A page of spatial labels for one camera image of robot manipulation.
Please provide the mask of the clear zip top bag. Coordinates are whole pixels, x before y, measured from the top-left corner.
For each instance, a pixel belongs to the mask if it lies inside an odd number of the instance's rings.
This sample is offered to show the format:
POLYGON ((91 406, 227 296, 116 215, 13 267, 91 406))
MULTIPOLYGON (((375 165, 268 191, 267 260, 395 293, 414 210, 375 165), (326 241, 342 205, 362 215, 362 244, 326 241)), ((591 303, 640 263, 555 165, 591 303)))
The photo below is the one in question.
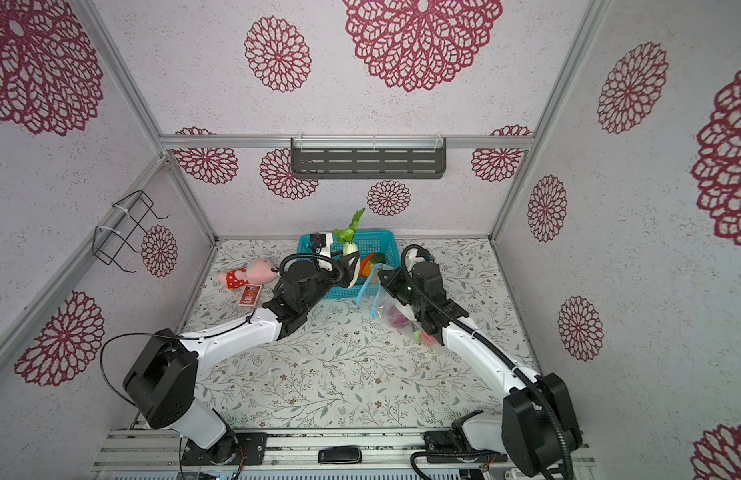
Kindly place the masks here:
MULTIPOLYGON (((364 278, 360 277, 360 280, 362 282, 366 282, 366 284, 379 284, 378 280, 378 273, 382 270, 386 269, 392 269, 390 266, 384 264, 384 263, 378 263, 375 264, 372 268, 371 276, 370 278, 364 278)), ((408 314, 412 314, 412 311, 408 305, 406 306, 400 306, 396 300, 394 300, 390 294, 388 294, 379 284, 378 292, 374 296, 370 296, 368 294, 360 293, 358 295, 358 298, 354 300, 354 303, 356 306, 358 306, 359 310, 365 311, 366 313, 370 314, 370 317, 374 320, 378 320, 384 325, 392 328, 389 323, 386 320, 386 316, 388 314, 388 310, 392 308, 392 306, 396 307, 400 312, 402 312, 407 318, 408 314)), ((424 346, 420 344, 420 335, 422 332, 422 328, 414 321, 410 320, 410 326, 408 328, 398 330, 394 329, 397 333, 404 334, 409 336, 414 343, 424 346)), ((438 348, 430 348, 434 351, 442 351, 443 348, 439 346, 438 348)))

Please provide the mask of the purple onion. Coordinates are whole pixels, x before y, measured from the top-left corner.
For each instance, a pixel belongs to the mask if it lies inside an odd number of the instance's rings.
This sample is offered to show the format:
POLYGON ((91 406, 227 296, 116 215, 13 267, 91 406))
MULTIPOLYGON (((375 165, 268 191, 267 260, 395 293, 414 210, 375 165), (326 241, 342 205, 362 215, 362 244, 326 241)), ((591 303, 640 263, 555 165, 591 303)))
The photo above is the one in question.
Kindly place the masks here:
POLYGON ((388 310, 386 320, 394 329, 402 330, 410 326, 410 320, 394 306, 388 310))

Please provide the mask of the white radish with leaves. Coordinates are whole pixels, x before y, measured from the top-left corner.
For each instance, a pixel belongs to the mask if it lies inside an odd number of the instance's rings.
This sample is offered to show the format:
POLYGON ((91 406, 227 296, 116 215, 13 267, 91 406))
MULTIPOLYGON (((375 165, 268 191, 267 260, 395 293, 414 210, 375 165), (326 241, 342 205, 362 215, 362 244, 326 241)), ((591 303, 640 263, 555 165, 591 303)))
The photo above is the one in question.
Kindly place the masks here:
POLYGON ((334 231, 334 241, 340 243, 340 247, 342 248, 342 250, 340 250, 340 257, 354 251, 360 251, 358 244, 354 242, 354 237, 356 237, 356 234, 360 231, 360 220, 362 220, 364 212, 366 212, 366 208, 360 208, 360 210, 354 212, 354 216, 352 216, 352 220, 350 220, 350 226, 346 227, 344 230, 336 229, 336 231, 334 231))

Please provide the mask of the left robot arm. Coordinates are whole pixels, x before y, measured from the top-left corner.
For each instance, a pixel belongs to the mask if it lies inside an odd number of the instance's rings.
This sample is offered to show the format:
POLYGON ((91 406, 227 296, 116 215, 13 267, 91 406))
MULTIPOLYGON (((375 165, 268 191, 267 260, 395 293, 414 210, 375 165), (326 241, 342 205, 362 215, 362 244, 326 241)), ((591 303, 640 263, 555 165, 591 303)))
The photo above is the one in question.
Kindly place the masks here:
POLYGON ((332 288, 354 286, 360 254, 336 259, 296 253, 282 260, 278 273, 272 299, 238 319, 202 332, 150 334, 122 381, 126 398, 150 428, 178 432, 212 464, 234 461, 240 442, 232 426, 194 395, 198 377, 232 356, 298 331, 332 288))

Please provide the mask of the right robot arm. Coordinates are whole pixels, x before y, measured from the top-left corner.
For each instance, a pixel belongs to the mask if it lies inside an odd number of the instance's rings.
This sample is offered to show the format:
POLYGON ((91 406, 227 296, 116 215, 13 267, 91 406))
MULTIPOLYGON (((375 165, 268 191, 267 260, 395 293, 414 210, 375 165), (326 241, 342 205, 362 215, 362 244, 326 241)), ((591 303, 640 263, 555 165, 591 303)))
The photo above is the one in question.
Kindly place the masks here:
POLYGON ((501 413, 482 410, 455 420, 451 446, 434 456, 462 459, 506 457, 527 476, 574 476, 572 453, 582 438, 570 394, 555 374, 522 365, 481 333, 468 312, 450 299, 433 262, 380 273, 394 307, 439 345, 457 355, 500 395, 501 413))

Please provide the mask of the orange carrot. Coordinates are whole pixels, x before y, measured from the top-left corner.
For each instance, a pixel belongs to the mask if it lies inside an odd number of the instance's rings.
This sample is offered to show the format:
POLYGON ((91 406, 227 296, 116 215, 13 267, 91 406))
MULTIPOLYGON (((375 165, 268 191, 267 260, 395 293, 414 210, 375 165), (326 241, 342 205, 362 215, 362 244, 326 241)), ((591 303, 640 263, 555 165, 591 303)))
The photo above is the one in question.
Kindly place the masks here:
POLYGON ((370 278, 372 268, 375 265, 375 256, 368 255, 368 257, 362 259, 360 263, 360 275, 364 278, 370 278))

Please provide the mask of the green yellow cucumber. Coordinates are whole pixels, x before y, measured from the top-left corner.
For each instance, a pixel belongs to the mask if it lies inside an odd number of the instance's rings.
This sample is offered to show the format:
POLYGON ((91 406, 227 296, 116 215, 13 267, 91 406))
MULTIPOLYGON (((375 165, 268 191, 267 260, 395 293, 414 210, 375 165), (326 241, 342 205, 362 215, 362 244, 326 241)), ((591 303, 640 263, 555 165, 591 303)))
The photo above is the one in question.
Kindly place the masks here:
POLYGON ((366 262, 366 266, 368 268, 372 268, 375 264, 378 263, 384 263, 386 262, 385 255, 382 253, 374 253, 368 257, 368 262, 366 262))

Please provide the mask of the teal plastic basket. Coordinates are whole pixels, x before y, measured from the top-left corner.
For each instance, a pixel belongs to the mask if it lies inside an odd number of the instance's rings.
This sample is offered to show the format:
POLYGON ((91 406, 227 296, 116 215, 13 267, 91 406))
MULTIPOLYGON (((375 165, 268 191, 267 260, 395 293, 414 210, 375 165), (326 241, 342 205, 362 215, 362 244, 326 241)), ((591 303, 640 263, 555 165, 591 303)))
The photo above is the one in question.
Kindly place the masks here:
MULTIPOLYGON (((364 259, 370 254, 383 254, 385 264, 392 269, 399 267, 400 254, 394 235, 388 230, 362 230, 354 235, 354 243, 360 250, 360 258, 364 259)), ((358 298, 360 293, 374 296, 379 289, 379 284, 366 284, 358 282, 350 289, 334 287, 326 295, 326 299, 358 298)))

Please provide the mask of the red card pack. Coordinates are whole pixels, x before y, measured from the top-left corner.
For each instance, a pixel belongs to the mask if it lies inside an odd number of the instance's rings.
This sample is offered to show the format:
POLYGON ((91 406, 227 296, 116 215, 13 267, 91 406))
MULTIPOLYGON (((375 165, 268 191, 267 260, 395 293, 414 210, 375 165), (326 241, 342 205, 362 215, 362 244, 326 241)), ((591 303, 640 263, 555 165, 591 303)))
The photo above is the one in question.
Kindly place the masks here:
POLYGON ((258 305, 262 293, 262 286, 248 284, 242 288, 242 297, 240 297, 240 306, 245 308, 254 308, 258 305))

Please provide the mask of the grey wall shelf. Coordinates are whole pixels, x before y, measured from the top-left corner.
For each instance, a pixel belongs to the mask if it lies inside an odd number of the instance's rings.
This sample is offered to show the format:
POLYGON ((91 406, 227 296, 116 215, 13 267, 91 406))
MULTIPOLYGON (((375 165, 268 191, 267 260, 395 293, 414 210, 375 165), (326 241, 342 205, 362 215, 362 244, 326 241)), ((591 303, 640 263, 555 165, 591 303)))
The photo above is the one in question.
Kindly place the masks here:
POLYGON ((446 140, 290 139, 290 169, 300 180, 430 180, 446 170, 446 140))

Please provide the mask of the small black device on rail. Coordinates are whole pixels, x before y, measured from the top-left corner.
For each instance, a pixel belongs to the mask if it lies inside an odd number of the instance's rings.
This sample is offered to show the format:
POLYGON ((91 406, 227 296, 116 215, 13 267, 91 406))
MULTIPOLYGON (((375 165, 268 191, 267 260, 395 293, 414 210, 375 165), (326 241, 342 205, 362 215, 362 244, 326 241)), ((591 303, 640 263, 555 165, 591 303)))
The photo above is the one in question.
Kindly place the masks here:
POLYGON ((350 465, 362 462, 362 450, 356 446, 336 446, 318 451, 320 465, 350 465))

